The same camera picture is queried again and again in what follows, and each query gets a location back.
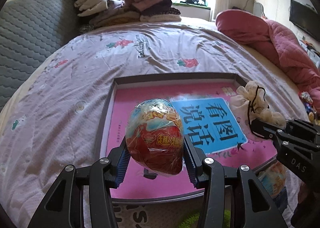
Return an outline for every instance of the red blanket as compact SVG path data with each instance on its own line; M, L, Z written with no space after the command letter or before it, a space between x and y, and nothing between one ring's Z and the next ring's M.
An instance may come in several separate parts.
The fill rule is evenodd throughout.
M320 73L295 34L282 24L242 10L226 10L216 18L218 31L248 45L280 68L320 111Z

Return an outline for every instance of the stack of folded clothes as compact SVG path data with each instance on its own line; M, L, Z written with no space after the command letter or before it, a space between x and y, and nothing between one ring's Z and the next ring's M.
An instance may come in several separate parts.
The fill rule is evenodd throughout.
M181 21L171 0L76 0L74 5L80 33L123 23Z

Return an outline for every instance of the window sill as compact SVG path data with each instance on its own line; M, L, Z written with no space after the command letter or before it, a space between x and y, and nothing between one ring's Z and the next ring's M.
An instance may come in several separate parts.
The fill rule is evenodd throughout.
M184 4L184 3L172 3L173 6L185 6L185 7L197 7L201 9L210 10L210 7L207 6L199 6L199 5L193 5L193 4Z

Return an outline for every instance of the dark purple garment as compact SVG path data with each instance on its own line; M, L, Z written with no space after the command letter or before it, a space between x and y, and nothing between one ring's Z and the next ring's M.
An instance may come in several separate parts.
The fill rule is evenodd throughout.
M141 12L142 15L149 16L154 14L160 14L163 12L169 11L170 7L172 5L171 0L162 0L161 2L143 10Z

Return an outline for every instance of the bedsheet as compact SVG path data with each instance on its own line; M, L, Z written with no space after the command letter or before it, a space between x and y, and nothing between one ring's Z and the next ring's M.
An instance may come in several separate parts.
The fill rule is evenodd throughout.
M0 203L15 225L28 226L65 165L97 160L95 135L114 78L172 72L237 73L263 84L270 107L286 118L308 118L293 82L214 23L183 18L78 36L50 56L0 114Z

